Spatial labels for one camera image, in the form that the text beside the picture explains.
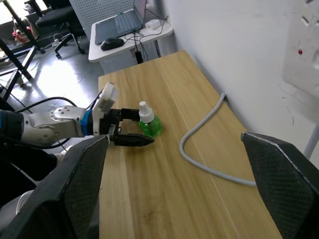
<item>wall socket panel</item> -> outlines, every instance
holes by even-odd
[[[296,0],[283,78],[298,89],[319,97],[319,0]]]

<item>blue ring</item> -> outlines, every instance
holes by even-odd
[[[92,110],[88,110],[87,112],[85,112],[83,119],[81,119],[81,129],[82,129],[82,133],[84,135],[89,135],[88,133],[88,119],[89,119],[89,115],[91,113]]]

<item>wooden table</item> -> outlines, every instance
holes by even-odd
[[[179,153],[181,138],[216,105],[219,94],[185,51],[100,77],[119,89],[114,108],[145,100],[164,131],[142,148],[109,146],[100,193],[103,239],[281,238],[256,188],[210,175]],[[137,131],[124,122],[123,129]],[[197,161],[253,180],[240,134],[223,103],[185,144]]]

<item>green spray bottle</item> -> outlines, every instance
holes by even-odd
[[[144,135],[155,137],[160,134],[162,125],[157,115],[154,115],[152,109],[145,101],[140,102],[140,123],[139,126]]]

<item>gray cable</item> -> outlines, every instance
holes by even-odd
[[[233,177],[233,176],[229,176],[227,174],[224,174],[222,172],[219,172],[217,170],[214,170],[212,168],[209,168],[201,163],[198,163],[197,161],[195,161],[194,159],[192,159],[191,157],[189,157],[185,152],[184,152],[184,143],[185,141],[188,139],[188,137],[190,137],[193,133],[195,133],[200,127],[203,126],[203,124],[205,124],[210,117],[212,117],[216,111],[219,109],[219,107],[221,106],[221,104],[223,103],[223,100],[225,98],[225,93],[222,93],[221,96],[220,96],[220,99],[217,103],[217,105],[215,106],[215,108],[198,124],[195,126],[195,128],[193,128],[192,130],[190,130],[187,134],[185,134],[185,136],[181,139],[180,143],[179,143],[179,151],[180,153],[182,154],[182,156],[188,161],[190,162],[192,165],[210,173],[210,174],[213,174],[217,177],[220,177],[220,178],[223,178],[223,179],[226,179],[226,180],[229,180],[229,181],[232,181],[234,183],[239,183],[239,184],[243,184],[243,185],[247,185],[247,186],[253,186],[255,187],[256,186],[256,183],[253,182],[253,181],[248,181],[248,180],[245,180],[245,179],[241,179],[241,178],[236,178],[236,177]]]
[[[319,125],[317,124],[304,151],[304,156],[308,160],[310,160],[311,155],[313,154],[318,141],[319,141]]]

